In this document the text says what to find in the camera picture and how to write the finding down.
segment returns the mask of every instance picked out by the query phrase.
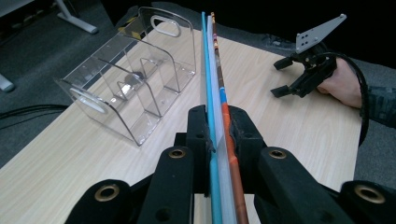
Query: gray carpet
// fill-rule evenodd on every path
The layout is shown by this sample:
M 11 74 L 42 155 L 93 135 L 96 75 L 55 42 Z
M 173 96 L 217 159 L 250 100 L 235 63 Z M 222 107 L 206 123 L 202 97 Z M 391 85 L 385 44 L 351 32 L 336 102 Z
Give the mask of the gray carpet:
M 0 73 L 16 85 L 12 92 L 0 91 L 0 113 L 30 105 L 72 103 L 52 77 L 67 75 L 117 32 L 99 0 L 76 1 L 74 4 L 79 16 L 99 29 L 98 34 L 91 35 L 59 19 L 59 10 L 54 8 L 0 46 Z M 153 6 L 179 14 L 191 21 L 195 29 L 201 29 L 201 15 L 197 12 L 170 3 L 158 2 Z M 132 8 L 123 19 L 127 20 L 135 11 L 136 8 Z M 284 56 L 289 56 L 293 47 L 291 43 L 274 44 L 274 37 L 270 35 L 254 35 L 221 25 L 218 34 Z M 354 61 L 369 85 L 396 87 L 395 69 Z M 60 114 L 35 118 L 46 113 L 0 119 L 0 167 Z M 30 120 L 1 129 L 26 119 Z M 395 129 L 371 121 L 366 140 L 359 148 L 355 179 L 374 181 L 396 189 L 395 143 Z

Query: wooden table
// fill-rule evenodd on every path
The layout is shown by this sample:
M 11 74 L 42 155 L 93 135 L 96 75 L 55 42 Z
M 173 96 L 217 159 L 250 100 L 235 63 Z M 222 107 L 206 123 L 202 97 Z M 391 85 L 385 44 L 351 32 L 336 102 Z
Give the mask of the wooden table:
M 64 223 L 93 184 L 119 179 L 133 185 L 151 175 L 175 133 L 186 132 L 189 109 L 205 102 L 201 32 L 194 36 L 197 74 L 142 147 L 72 104 L 0 170 L 0 223 Z M 281 56 L 221 37 L 219 50 L 229 105 L 247 111 L 268 146 L 292 152 L 332 189 L 353 179 L 361 129 L 357 109 L 315 91 L 305 98 L 275 98 L 270 90 L 291 84 L 304 71 L 301 65 L 276 71 Z M 250 223 L 259 223 L 249 196 L 247 206 Z

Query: transparent plastic file holder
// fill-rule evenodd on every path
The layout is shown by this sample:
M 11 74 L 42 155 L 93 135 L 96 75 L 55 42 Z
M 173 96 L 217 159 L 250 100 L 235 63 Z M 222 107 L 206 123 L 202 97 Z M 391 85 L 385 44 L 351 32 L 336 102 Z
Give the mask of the transparent plastic file holder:
M 122 34 L 55 81 L 90 118 L 138 146 L 180 93 L 172 56 Z
M 138 9 L 138 17 L 125 27 L 124 34 L 165 50 L 175 63 L 174 87 L 182 91 L 196 73 L 194 35 L 191 23 L 179 15 L 153 7 Z M 156 64 L 162 59 L 152 58 Z

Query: sleeve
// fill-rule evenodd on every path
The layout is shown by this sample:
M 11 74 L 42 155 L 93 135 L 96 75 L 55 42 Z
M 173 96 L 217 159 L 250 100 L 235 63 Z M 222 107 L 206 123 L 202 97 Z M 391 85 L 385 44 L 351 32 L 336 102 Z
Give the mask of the sleeve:
M 368 87 L 369 118 L 390 128 L 396 128 L 396 88 Z

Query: black cable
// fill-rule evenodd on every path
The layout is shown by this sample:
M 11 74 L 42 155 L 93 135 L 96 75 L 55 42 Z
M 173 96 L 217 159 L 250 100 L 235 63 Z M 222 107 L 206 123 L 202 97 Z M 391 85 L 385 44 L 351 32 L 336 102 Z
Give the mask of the black cable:
M 48 111 L 48 110 L 57 110 L 55 112 L 50 112 L 50 113 L 46 113 L 46 114 L 37 115 L 35 117 L 29 118 L 29 119 L 25 119 L 23 121 L 16 122 L 16 123 L 1 127 L 0 130 L 12 127 L 12 126 L 20 124 L 20 123 L 24 123 L 24 122 L 26 122 L 28 120 L 31 120 L 31 119 L 39 118 L 41 116 L 55 114 L 55 113 L 62 113 L 63 111 L 66 110 L 67 107 L 68 107 L 68 105 L 29 105 L 29 106 L 26 106 L 26 107 L 21 107 L 21 108 L 18 108 L 18 109 L 10 110 L 10 111 L 5 112 L 5 113 L 0 113 L 0 119 L 7 119 L 7 118 L 10 118 L 10 117 L 14 117 L 14 116 L 25 116 L 25 115 L 29 115 L 29 114 L 33 114 L 33 113 L 37 113 L 37 112 L 43 112 L 43 111 Z
M 68 105 L 30 105 L 18 109 L 10 110 L 5 113 L 0 113 L 0 119 L 6 119 L 13 116 L 19 116 L 43 110 L 65 110 Z
M 45 115 L 51 115 L 51 114 L 56 114 L 56 113 L 62 113 L 62 111 L 56 111 L 56 112 L 51 112 L 51 113 L 47 113 L 47 114 L 37 115 L 37 116 L 35 116 L 35 117 L 29 118 L 29 119 L 25 119 L 25 120 L 23 120 L 23 121 L 16 122 L 16 123 L 13 123 L 13 124 L 10 124 L 10 125 L 1 127 L 0 130 L 3 130 L 3 129 L 6 129 L 6 128 L 15 126 L 15 125 L 20 124 L 20 123 L 24 123 L 24 122 L 26 122 L 26 121 L 28 121 L 28 120 L 31 120 L 31 119 L 36 119 L 36 118 L 39 118 L 39 117 L 42 117 L 42 116 L 45 116 Z
M 338 57 L 347 61 L 352 67 L 355 69 L 355 74 L 358 77 L 359 84 L 361 85 L 361 137 L 359 139 L 359 146 L 364 142 L 366 138 L 368 129 L 369 129 L 369 94 L 368 94 L 368 86 L 366 83 L 366 79 L 363 75 L 363 72 L 359 69 L 359 67 L 345 54 L 337 53 L 337 52 L 325 52 L 319 53 L 316 57 Z

